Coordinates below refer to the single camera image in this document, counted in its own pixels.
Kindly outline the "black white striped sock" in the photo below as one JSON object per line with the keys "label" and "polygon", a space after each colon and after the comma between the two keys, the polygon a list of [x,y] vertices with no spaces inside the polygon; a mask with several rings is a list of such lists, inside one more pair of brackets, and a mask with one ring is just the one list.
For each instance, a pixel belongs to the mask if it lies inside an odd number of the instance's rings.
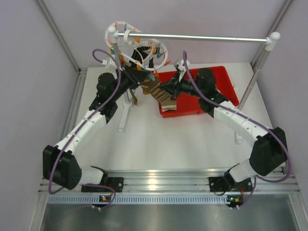
{"label": "black white striped sock", "polygon": [[[132,59],[139,61],[140,63],[145,63],[146,58],[148,57],[148,55],[150,55],[151,53],[151,48],[150,46],[142,46],[142,47],[138,47],[137,49],[134,49],[133,54],[131,56]],[[154,62],[153,62],[154,58],[149,58],[149,68],[153,68],[154,67]],[[131,63],[131,67],[132,68],[136,68],[137,65],[133,62],[130,61]]]}

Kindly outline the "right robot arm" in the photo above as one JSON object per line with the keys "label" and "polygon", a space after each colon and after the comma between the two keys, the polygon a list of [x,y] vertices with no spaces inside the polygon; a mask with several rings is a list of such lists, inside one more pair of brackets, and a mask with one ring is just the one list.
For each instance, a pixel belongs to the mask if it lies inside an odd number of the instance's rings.
{"label": "right robot arm", "polygon": [[203,112],[226,124],[252,147],[250,157],[228,169],[213,192],[235,191],[245,180],[267,176],[288,160],[285,132],[281,128],[270,129],[244,115],[217,89],[216,77],[210,69],[199,69],[195,79],[180,76],[177,71],[160,89],[174,98],[182,93],[198,97]]}

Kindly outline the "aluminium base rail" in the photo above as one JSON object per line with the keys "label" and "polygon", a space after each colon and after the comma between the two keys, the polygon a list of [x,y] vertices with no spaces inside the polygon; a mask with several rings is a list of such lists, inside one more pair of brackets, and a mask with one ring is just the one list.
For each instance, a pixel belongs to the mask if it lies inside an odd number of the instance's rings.
{"label": "aluminium base rail", "polygon": [[283,182],[281,169],[260,179],[246,179],[229,189],[223,181],[222,168],[198,170],[131,170],[110,171],[108,188],[86,187],[80,184],[48,197],[56,205],[228,205],[236,206],[253,195],[299,194],[295,176]]}

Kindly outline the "white metal drying rack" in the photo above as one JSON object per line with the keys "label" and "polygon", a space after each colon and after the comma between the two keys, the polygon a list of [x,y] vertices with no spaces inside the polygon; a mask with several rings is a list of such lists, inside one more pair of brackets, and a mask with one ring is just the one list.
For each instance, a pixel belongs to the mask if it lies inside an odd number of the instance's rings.
{"label": "white metal drying rack", "polygon": [[[180,36],[180,35],[159,35],[159,34],[144,34],[126,29],[124,32],[118,32],[115,26],[108,27],[105,33],[107,45],[114,50],[114,46],[119,38],[123,38],[125,44],[132,47],[142,47],[142,44],[135,41],[135,38],[144,38],[148,40],[163,39],[179,39],[179,40],[203,40],[203,37],[198,36]],[[121,74],[124,70],[124,80],[113,79],[107,84],[104,90],[111,100],[115,101],[126,90],[139,86],[149,75],[151,68],[142,66],[140,71],[130,69],[128,66],[121,67],[117,62],[114,67],[118,68],[117,73]],[[199,97],[201,109],[215,119],[227,124],[231,129],[241,136],[273,136],[278,137],[283,133],[279,127],[270,129],[255,120],[242,114],[241,111],[234,107],[219,91],[216,89],[216,78],[209,69],[204,69],[205,78],[202,75],[193,78],[189,69],[187,54],[183,53],[181,63],[176,65],[176,74],[174,77],[162,84],[161,89],[165,90],[173,97],[178,97],[181,93]]]}

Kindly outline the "white round clip hanger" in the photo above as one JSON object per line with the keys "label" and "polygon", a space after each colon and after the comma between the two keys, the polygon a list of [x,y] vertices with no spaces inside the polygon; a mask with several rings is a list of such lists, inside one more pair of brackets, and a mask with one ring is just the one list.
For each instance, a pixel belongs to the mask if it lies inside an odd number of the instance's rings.
{"label": "white round clip hanger", "polygon": [[[129,64],[133,61],[137,65],[139,70],[147,70],[150,72],[156,72],[160,68],[170,64],[168,59],[168,50],[165,44],[155,38],[129,38],[128,36],[133,33],[140,33],[141,31],[136,27],[124,22],[117,21],[112,23],[106,30],[104,40],[109,47],[109,51],[117,61],[122,65]],[[127,37],[116,37],[120,33],[124,33]],[[142,46],[150,46],[151,53],[145,60],[145,63],[140,63],[131,58],[134,49]],[[149,58],[154,58],[154,67],[149,68]]]}

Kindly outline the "brown beige striped sock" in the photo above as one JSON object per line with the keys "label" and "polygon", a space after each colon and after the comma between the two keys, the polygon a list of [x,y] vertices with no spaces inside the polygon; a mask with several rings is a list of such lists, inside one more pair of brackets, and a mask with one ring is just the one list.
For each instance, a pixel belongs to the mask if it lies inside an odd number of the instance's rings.
{"label": "brown beige striped sock", "polygon": [[154,81],[150,80],[146,86],[149,88],[150,94],[154,97],[154,99],[160,104],[163,112],[176,110],[177,109],[177,101],[173,99],[170,94],[168,94],[165,90],[159,88],[161,85],[161,80],[156,79]]}

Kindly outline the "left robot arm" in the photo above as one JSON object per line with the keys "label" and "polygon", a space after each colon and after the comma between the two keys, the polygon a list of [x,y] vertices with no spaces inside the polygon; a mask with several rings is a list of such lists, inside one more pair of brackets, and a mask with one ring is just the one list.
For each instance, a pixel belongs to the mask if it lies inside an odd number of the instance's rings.
{"label": "left robot arm", "polygon": [[103,73],[98,77],[96,96],[76,127],[56,145],[48,145],[43,150],[43,178],[48,180],[50,194],[53,183],[62,189],[72,190],[78,185],[92,184],[98,191],[104,191],[109,185],[106,171],[102,168],[83,167],[79,159],[86,144],[114,116],[117,100],[129,89],[134,90],[143,83],[150,72],[123,66],[116,72]]}

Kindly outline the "red plastic tray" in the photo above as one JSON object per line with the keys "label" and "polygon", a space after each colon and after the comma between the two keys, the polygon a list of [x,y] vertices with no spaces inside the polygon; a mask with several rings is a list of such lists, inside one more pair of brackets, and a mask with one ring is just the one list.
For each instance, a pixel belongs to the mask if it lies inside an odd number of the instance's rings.
{"label": "red plastic tray", "polygon": [[[216,77],[216,87],[233,105],[238,106],[239,100],[224,66],[209,67]],[[162,106],[159,106],[159,113],[163,118],[199,115],[203,111],[198,103],[199,98],[187,94],[181,94],[177,98],[177,109],[163,111]]]}

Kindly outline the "olive green striped sock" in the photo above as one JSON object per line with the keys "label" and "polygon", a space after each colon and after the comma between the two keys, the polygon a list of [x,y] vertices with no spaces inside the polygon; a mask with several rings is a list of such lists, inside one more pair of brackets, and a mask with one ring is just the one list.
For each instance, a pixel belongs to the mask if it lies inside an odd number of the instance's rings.
{"label": "olive green striped sock", "polygon": [[132,96],[134,105],[137,105],[137,104],[138,104],[138,99],[137,99],[137,97],[135,96],[134,91],[133,91],[133,90],[130,90],[130,94],[131,94],[131,96]]}

